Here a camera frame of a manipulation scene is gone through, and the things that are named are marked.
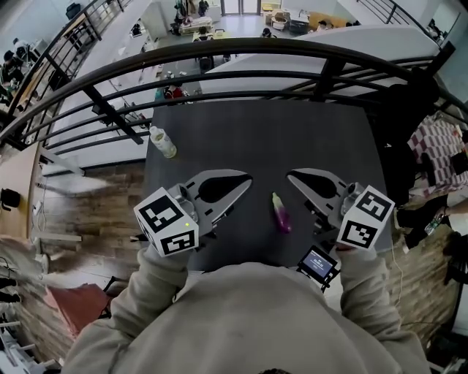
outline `red fabric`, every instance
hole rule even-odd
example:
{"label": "red fabric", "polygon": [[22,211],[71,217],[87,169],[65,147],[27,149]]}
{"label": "red fabric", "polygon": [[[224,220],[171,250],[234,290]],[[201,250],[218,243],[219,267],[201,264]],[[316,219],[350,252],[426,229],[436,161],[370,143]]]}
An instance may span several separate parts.
{"label": "red fabric", "polygon": [[45,303],[58,309],[73,338],[99,318],[110,299],[97,284],[83,284],[76,289],[48,286],[46,290]]}

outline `black table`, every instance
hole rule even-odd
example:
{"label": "black table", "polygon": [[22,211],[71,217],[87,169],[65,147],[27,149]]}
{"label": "black table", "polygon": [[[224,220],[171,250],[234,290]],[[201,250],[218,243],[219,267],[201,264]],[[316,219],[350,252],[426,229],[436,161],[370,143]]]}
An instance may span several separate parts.
{"label": "black table", "polygon": [[[192,256],[189,269],[212,271],[259,261],[295,266],[312,240],[306,198],[286,180],[291,169],[326,169],[346,183],[358,181],[386,193],[377,148],[361,108],[285,100],[206,102],[157,108],[153,124],[166,130],[178,153],[165,159],[151,143],[144,194],[169,189],[207,169],[236,169],[254,178],[251,189],[210,240]],[[271,193],[282,199],[292,232],[282,234],[272,213]],[[376,249],[391,248],[390,227]]]}

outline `electronic device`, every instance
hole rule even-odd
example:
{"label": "electronic device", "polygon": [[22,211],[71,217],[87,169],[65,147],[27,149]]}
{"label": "electronic device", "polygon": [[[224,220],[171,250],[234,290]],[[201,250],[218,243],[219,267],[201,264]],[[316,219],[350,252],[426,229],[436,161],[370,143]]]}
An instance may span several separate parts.
{"label": "electronic device", "polygon": [[324,292],[339,274],[339,270],[335,268],[337,264],[326,252],[313,245],[299,262],[298,271],[319,282]]}

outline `hair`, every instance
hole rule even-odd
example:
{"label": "hair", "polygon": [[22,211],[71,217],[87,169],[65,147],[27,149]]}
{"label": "hair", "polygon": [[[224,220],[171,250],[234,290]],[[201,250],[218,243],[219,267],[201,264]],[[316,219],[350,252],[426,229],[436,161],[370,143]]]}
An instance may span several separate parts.
{"label": "hair", "polygon": [[15,54],[11,51],[11,50],[8,50],[7,52],[5,52],[5,54],[3,55],[3,59],[5,60],[5,62],[11,60],[13,58]]}

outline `metal railing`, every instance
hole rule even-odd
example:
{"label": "metal railing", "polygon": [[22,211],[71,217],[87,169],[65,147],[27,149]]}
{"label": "metal railing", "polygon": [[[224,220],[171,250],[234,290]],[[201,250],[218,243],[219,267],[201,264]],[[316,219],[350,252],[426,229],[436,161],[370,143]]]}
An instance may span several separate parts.
{"label": "metal railing", "polygon": [[[101,33],[110,25],[119,10],[124,11],[130,1],[93,0],[76,14],[45,48],[27,72],[19,89],[14,92],[8,109],[9,119],[14,118],[17,109],[26,111],[34,106],[34,102],[41,102],[57,87],[72,80],[94,43],[101,40]],[[60,103],[57,103],[50,109],[51,115],[54,116],[59,109]],[[46,112],[41,118],[31,118],[26,125],[27,131],[35,121],[42,123],[45,116]]]}
{"label": "metal railing", "polygon": [[[294,71],[276,71],[276,70],[247,70],[214,72],[210,74],[186,75],[166,80],[154,81],[142,85],[136,85],[122,91],[101,96],[97,93],[95,85],[104,81],[135,72],[150,66],[166,64],[174,61],[181,61],[203,56],[223,56],[237,53],[268,53],[292,56],[306,56],[310,58],[322,59],[324,64],[320,73],[294,72]],[[237,38],[212,40],[204,43],[188,43],[165,47],[158,50],[152,50],[146,53],[140,53],[136,56],[128,57],[114,62],[107,66],[89,72],[87,75],[79,77],[69,82],[64,87],[47,96],[35,107],[21,117],[16,118],[7,128],[0,133],[0,141],[11,139],[15,134],[14,144],[19,149],[24,149],[34,135],[33,142],[41,142],[46,149],[56,151],[56,154],[64,154],[87,147],[101,145],[109,142],[118,142],[121,140],[132,139],[137,144],[143,143],[142,137],[148,136],[148,127],[151,118],[139,118],[136,121],[127,121],[124,116],[140,110],[157,108],[165,105],[183,104],[193,102],[205,102],[216,99],[237,99],[250,97],[253,99],[302,99],[316,102],[334,102],[373,109],[379,107],[381,103],[378,99],[369,99],[366,97],[350,96],[342,90],[350,87],[365,88],[368,92],[383,92],[388,89],[388,82],[384,79],[398,78],[404,82],[412,79],[411,68],[421,66],[429,74],[433,75],[442,66],[448,58],[449,53],[440,53],[438,56],[428,56],[424,58],[408,58],[399,61],[385,61],[354,50],[348,50],[341,47],[324,45],[321,43],[307,42],[295,39],[261,39],[261,38]],[[305,82],[300,85],[292,86],[286,90],[271,91],[226,91],[217,93],[198,93],[194,96],[185,96],[177,99],[152,99],[149,102],[134,104],[130,107],[123,107],[115,110],[108,102],[111,99],[123,98],[135,93],[155,90],[169,85],[182,85],[191,82],[201,82],[206,80],[226,80],[246,77],[264,77],[264,78],[292,78],[302,79]],[[90,97],[90,101],[73,107],[58,115],[54,115],[50,120],[42,122],[33,129],[26,131],[25,124],[35,116],[41,115],[49,108],[72,95],[84,92]],[[442,97],[450,105],[457,106],[461,111],[468,114],[468,107],[465,107],[459,100],[454,98],[448,92],[442,90]],[[81,121],[71,121],[68,126],[55,129],[54,124],[64,118],[70,119],[75,113],[89,110],[96,107],[101,110],[101,114],[92,115]],[[83,126],[90,123],[103,122],[102,126],[94,127],[92,131],[86,131]],[[81,128],[82,131],[75,136],[70,136],[56,141],[54,137],[61,134],[67,134]],[[122,130],[125,134],[115,135],[115,130]],[[83,142],[84,139],[94,137],[99,134],[107,134],[109,137],[104,139]]]}
{"label": "metal railing", "polygon": [[393,0],[356,0],[374,13],[383,23],[391,25],[413,25],[418,27],[437,46],[437,41],[411,14]]}

